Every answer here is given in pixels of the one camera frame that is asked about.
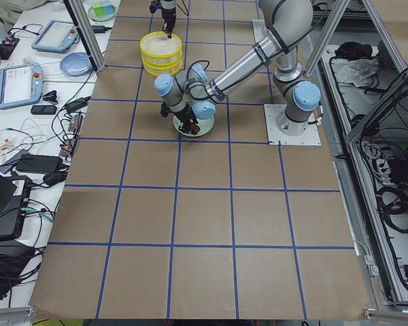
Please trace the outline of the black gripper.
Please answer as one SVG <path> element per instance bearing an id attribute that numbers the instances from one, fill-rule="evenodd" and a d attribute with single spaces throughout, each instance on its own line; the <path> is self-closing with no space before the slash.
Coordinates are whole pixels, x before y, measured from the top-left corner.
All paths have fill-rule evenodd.
<path id="1" fill-rule="evenodd" d="M 172 113 L 175 117 L 177 117 L 181 122 L 177 128 L 180 132 L 197 132 L 197 124 L 190 122 L 190 117 L 193 114 L 190 104 L 185 103 L 184 105 L 180 105 L 180 107 L 182 108 L 181 111 L 174 112 L 165 102 L 163 102 L 160 107 L 160 114 L 163 117 L 167 117 L 170 113 Z"/>
<path id="2" fill-rule="evenodd" d="M 161 9 L 162 17 L 164 20 L 163 31 L 167 33 L 169 39 L 172 38 L 172 31 L 175 28 L 176 23 L 176 9 Z"/>

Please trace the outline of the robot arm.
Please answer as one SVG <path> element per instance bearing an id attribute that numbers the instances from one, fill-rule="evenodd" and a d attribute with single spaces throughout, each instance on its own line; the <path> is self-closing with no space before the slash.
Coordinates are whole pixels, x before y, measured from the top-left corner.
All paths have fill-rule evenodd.
<path id="1" fill-rule="evenodd" d="M 161 11 L 164 20 L 162 31 L 170 39 L 176 23 L 176 0 L 152 0 L 149 11 L 154 14 L 157 10 Z"/>
<path id="2" fill-rule="evenodd" d="M 200 122 L 213 119 L 216 104 L 249 78 L 275 63 L 273 81 L 287 102 L 285 117 L 305 126 L 319 102 L 309 104 L 299 97 L 302 90 L 318 91 L 318 87 L 301 77 L 297 46 L 311 30 L 313 7 L 310 1 L 259 1 L 265 20 L 263 37 L 243 56 L 213 79 L 208 79 L 202 61 L 191 64 L 175 76 L 159 75 L 154 89 L 163 99 L 160 114 L 173 115 L 180 125 L 177 130 L 197 136 Z"/>

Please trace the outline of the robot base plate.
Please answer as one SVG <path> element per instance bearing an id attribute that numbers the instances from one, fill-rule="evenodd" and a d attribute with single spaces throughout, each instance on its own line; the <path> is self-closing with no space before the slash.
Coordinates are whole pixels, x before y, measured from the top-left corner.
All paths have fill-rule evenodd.
<path id="1" fill-rule="evenodd" d="M 306 122 L 293 122 L 286 117 L 286 105 L 265 104 L 268 144 L 285 146 L 321 146 L 318 125 L 311 113 Z"/>

